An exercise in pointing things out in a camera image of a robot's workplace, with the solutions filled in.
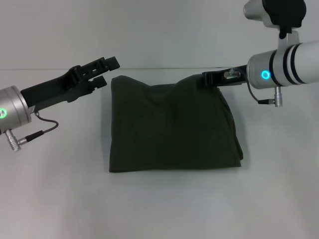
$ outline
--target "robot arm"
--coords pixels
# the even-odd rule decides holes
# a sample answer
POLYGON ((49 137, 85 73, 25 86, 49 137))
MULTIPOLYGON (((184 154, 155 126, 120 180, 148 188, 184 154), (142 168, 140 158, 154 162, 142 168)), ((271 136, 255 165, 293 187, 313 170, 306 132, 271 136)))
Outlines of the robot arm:
POLYGON ((256 89, 275 88, 274 99, 259 101, 253 97, 259 104, 282 107, 281 87, 319 82, 319 41, 300 43, 294 30, 301 27, 306 16, 304 0, 250 0, 244 14, 248 19, 279 30, 277 50, 252 56, 246 66, 205 72, 202 87, 249 82, 249 90, 250 84, 256 89))
POLYGON ((31 113, 36 113, 36 116, 41 119, 38 114, 39 110, 63 101, 72 102, 79 97, 93 93, 96 88, 106 86, 104 77, 97 76, 119 67, 115 57, 101 58, 85 66, 72 67, 65 75, 57 79, 21 92, 15 86, 0 90, 0 135, 5 133, 12 149, 20 150, 20 145, 50 131, 39 131, 17 140, 12 130, 30 123, 31 113))

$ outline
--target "cyan led light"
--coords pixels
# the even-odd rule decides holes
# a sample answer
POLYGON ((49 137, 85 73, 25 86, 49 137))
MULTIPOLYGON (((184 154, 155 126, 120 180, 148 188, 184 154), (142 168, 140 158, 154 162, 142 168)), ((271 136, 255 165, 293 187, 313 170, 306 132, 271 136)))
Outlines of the cyan led light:
POLYGON ((269 71, 263 71, 261 73, 261 77, 265 80, 269 80, 270 79, 270 72, 269 71))

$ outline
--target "white wall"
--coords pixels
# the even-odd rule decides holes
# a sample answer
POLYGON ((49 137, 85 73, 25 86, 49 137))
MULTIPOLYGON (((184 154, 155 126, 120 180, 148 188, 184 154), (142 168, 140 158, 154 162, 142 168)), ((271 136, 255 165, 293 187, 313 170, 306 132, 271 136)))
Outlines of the white wall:
MULTIPOLYGON (((0 7, 0 88, 24 89, 102 56, 117 56, 124 68, 246 64, 276 48, 276 32, 247 21, 245 2, 8 1, 0 7)), ((307 4, 301 39, 319 39, 318 1, 307 4)), ((155 85, 206 70, 107 73, 104 89, 43 110, 60 127, 22 151, 11 152, 2 135, 0 238, 319 238, 319 84, 283 89, 282 109, 257 105, 244 85, 222 89, 245 155, 241 168, 105 172, 111 79, 155 85)), ((34 118, 15 133, 48 126, 34 118)))

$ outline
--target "dark green cloth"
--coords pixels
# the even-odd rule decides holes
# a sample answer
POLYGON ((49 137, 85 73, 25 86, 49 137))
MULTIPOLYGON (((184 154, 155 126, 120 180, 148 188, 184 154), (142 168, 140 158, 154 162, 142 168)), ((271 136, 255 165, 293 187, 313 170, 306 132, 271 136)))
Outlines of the dark green cloth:
POLYGON ((241 166, 229 106, 218 88, 197 88, 201 78, 159 86, 112 80, 110 172, 241 166))

